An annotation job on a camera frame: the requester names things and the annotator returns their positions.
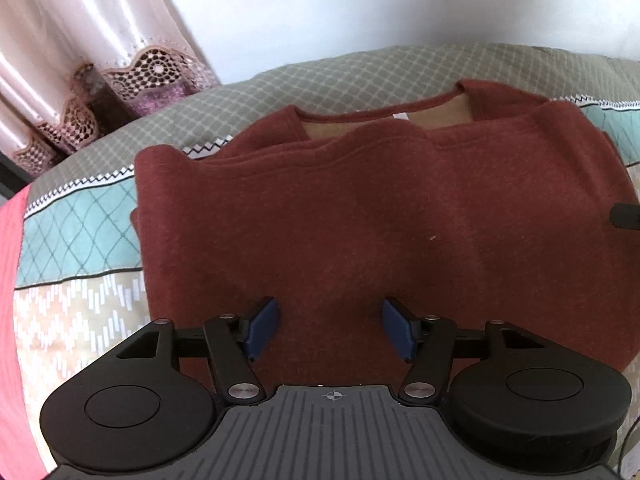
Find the maroon red sweater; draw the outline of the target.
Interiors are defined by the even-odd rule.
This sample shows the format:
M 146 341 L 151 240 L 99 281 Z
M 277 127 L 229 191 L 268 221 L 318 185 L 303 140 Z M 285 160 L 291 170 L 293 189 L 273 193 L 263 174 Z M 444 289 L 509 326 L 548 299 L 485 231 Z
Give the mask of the maroon red sweater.
M 134 161 L 150 312 L 178 326 L 272 297 L 255 370 L 281 384 L 392 384 L 381 304 L 480 327 L 502 318 L 622 370 L 639 351 L 637 199 L 608 135 L 573 103 L 464 80 L 407 106 L 289 106 L 217 154 Z

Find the patterned teal beige bedspread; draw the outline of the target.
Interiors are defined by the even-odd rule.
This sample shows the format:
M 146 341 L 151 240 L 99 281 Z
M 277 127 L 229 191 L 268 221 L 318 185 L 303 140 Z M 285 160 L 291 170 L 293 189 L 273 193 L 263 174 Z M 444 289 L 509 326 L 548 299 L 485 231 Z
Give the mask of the patterned teal beige bedspread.
M 24 405 L 11 422 L 42 478 L 54 460 L 39 428 L 49 393 L 149 318 L 134 153 L 169 142 L 214 154 L 243 127 L 288 103 L 321 113 L 409 102 L 462 78 L 491 79 L 578 105 L 639 159 L 639 66 L 563 50 L 468 44 L 394 47 L 288 65 L 186 99 L 127 126 L 40 178 L 25 202 L 13 326 Z

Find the shiny pink lace curtain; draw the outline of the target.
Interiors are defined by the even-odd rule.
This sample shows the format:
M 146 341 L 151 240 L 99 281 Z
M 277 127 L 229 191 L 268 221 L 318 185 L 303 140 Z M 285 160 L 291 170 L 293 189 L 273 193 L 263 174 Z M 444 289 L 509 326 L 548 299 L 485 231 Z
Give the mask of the shiny pink lace curtain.
M 218 84 L 170 0 L 1 0 L 1 153 L 32 177 Z

